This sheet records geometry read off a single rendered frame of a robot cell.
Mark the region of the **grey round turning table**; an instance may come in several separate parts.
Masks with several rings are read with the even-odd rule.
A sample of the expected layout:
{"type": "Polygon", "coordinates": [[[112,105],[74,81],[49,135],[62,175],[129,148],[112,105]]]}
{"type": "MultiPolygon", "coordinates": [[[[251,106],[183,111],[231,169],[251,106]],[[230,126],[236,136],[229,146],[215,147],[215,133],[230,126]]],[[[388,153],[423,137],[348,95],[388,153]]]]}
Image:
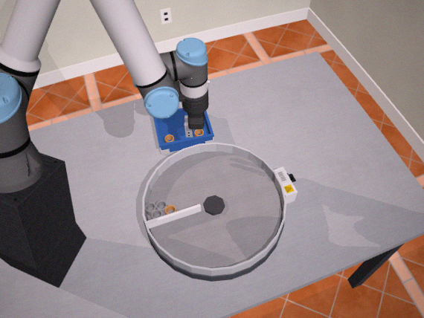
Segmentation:
{"type": "Polygon", "coordinates": [[[192,279],[215,282],[250,273],[277,246],[286,204],[298,193],[295,181],[283,167],[273,169],[234,144],[184,148],[147,182],[142,216],[150,244],[172,269],[192,279]],[[152,219],[145,206],[159,201],[176,212],[152,219]]]}

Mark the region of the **grey metal ring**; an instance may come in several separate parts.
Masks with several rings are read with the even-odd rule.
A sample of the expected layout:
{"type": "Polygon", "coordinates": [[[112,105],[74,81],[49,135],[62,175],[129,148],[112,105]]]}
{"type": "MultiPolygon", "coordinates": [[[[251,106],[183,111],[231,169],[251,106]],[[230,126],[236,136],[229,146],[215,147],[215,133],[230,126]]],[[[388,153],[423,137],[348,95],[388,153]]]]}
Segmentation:
{"type": "Polygon", "coordinates": [[[162,214],[165,214],[166,207],[164,209],[159,209],[159,207],[162,206],[162,205],[167,207],[167,203],[165,201],[159,201],[156,204],[156,208],[157,208],[157,210],[162,211],[162,214]]]}
{"type": "Polygon", "coordinates": [[[161,216],[163,216],[162,211],[160,211],[160,210],[154,210],[154,211],[152,211],[152,219],[154,219],[155,215],[158,215],[158,214],[161,215],[161,216]]]}
{"type": "Polygon", "coordinates": [[[154,208],[155,208],[154,210],[156,210],[156,206],[155,206],[155,204],[154,204],[153,202],[149,202],[149,203],[148,203],[148,204],[146,204],[146,206],[145,206],[145,210],[146,210],[146,212],[147,212],[147,215],[151,215],[151,216],[152,216],[152,211],[154,211],[154,210],[152,210],[152,211],[148,211],[148,209],[149,209],[150,207],[154,207],[154,208]]]}

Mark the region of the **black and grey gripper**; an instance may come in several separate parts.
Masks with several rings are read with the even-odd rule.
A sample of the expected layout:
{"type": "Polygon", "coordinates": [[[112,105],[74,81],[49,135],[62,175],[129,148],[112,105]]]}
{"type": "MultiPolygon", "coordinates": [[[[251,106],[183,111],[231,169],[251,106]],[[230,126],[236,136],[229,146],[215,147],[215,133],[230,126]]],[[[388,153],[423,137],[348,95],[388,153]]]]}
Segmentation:
{"type": "Polygon", "coordinates": [[[174,81],[175,88],[179,94],[179,102],[182,102],[182,108],[187,112],[184,116],[185,137],[193,137],[193,129],[203,129],[205,120],[205,111],[208,109],[208,84],[210,80],[198,87],[188,88],[179,81],[174,81]],[[180,86],[179,86],[180,83],[180,86]],[[189,127],[189,128],[188,128],[189,127]]]}

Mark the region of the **bronze bushing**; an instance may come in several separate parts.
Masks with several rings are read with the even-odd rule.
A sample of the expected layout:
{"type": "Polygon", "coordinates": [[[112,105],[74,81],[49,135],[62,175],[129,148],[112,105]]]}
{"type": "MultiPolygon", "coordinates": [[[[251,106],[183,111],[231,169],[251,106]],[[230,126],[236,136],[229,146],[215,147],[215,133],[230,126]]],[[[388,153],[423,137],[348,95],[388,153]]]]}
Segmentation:
{"type": "Polygon", "coordinates": [[[194,134],[195,134],[195,137],[202,136],[204,135],[204,131],[202,129],[196,129],[194,134]],[[200,134],[200,135],[197,135],[197,134],[200,134]]]}
{"type": "Polygon", "coordinates": [[[174,210],[176,212],[176,208],[173,205],[169,205],[165,209],[166,215],[169,214],[168,211],[170,211],[170,210],[174,210]]]}
{"type": "Polygon", "coordinates": [[[174,141],[174,136],[172,136],[171,134],[165,137],[165,143],[172,142],[172,141],[174,141]],[[171,141],[168,141],[168,140],[171,140],[171,141]]]}

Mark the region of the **blue open crate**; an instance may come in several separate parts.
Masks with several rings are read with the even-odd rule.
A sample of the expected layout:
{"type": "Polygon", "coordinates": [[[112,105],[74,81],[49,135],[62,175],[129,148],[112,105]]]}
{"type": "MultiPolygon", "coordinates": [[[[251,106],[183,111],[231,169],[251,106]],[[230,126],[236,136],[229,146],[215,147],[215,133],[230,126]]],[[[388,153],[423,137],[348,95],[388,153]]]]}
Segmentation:
{"type": "Polygon", "coordinates": [[[183,108],[179,108],[174,115],[165,119],[153,118],[155,129],[158,137],[158,144],[161,154],[178,151],[200,143],[213,143],[213,130],[205,111],[204,135],[195,137],[195,129],[193,129],[193,137],[185,137],[184,116],[187,112],[183,108]],[[174,136],[174,141],[165,143],[165,136],[171,134],[174,136]]]}

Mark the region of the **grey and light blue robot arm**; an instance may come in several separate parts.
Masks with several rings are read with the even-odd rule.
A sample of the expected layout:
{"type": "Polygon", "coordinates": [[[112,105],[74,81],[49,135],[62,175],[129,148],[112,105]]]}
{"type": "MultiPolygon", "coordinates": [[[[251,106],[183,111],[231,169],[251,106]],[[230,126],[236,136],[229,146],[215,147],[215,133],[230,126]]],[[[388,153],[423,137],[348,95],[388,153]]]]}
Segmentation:
{"type": "MultiPolygon", "coordinates": [[[[60,1],[16,0],[0,44],[0,193],[28,188],[44,172],[42,156],[30,139],[26,111],[42,66],[38,55],[60,1]]],[[[175,51],[158,53],[134,0],[89,1],[152,117],[165,119],[178,110],[174,81],[188,88],[207,82],[208,56],[202,40],[186,38],[175,51]]]]}

